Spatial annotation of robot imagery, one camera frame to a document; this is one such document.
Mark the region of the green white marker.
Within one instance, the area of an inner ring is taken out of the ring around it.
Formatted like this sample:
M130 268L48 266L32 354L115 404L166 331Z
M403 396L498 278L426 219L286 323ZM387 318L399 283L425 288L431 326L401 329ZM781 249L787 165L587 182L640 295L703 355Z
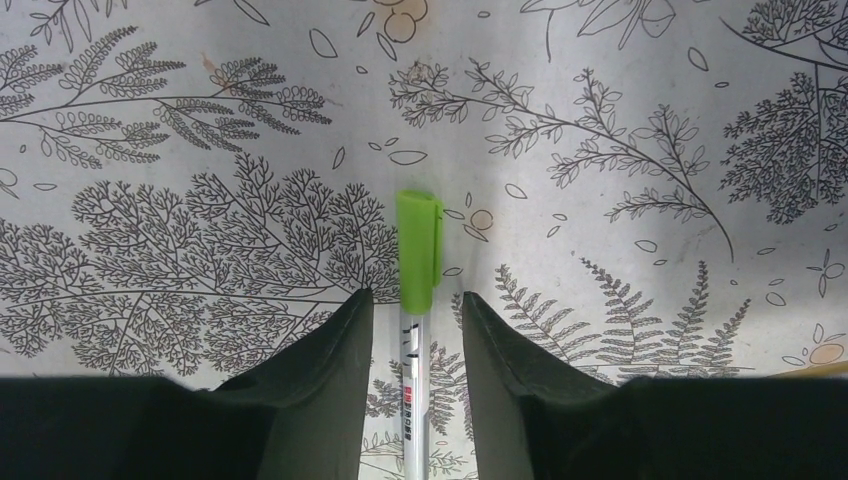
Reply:
M404 478L429 475L430 344L429 315L401 309L402 416Z

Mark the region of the yellow framed whiteboard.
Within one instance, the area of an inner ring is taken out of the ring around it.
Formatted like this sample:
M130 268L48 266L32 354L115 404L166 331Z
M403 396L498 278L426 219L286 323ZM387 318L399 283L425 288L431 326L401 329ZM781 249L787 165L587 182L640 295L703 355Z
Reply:
M771 375L771 378L828 378L847 374L848 361L816 365Z

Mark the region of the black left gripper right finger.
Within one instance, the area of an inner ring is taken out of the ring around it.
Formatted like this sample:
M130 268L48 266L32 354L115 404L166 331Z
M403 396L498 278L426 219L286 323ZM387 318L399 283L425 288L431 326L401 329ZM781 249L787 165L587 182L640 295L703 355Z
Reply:
M478 294L462 336L483 479L843 479L847 383L656 379L560 361Z

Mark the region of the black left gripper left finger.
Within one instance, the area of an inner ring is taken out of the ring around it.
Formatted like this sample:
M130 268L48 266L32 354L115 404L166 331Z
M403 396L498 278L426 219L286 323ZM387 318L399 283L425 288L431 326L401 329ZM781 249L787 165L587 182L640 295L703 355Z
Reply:
M213 390L164 377L5 378L5 479L354 479L374 301Z

